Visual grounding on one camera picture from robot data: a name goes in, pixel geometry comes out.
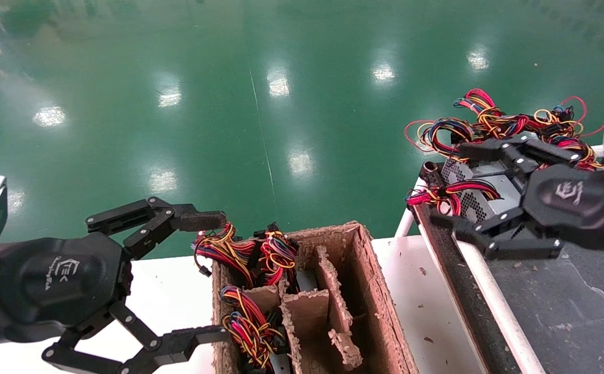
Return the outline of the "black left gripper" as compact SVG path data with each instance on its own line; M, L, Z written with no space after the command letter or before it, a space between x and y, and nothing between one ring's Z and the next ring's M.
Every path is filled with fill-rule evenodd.
M31 343L61 336L42 360L73 373L153 373L188 362L198 346L228 341L228 331L207 325L157 336L124 301L112 302L125 294L122 272L130 258L140 260L176 231L212 231L227 222L224 211L199 211L152 196L88 216L92 234L84 237L0 244L4 337ZM123 248L108 237L131 228L137 231ZM81 339L113 321L142 345L132 358L119 362L76 350Z

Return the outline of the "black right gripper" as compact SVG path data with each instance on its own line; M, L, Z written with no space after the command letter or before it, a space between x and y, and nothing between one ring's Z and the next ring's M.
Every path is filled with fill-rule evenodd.
M516 177L530 175L523 209L515 207L481 223L431 213L434 225L452 230L457 240L475 246L482 257L552 259L561 253L563 240L604 243L604 172L574 169L579 154L527 136L461 143L458 153L472 162L500 163ZM544 233L528 239L498 238L532 219L553 237Z

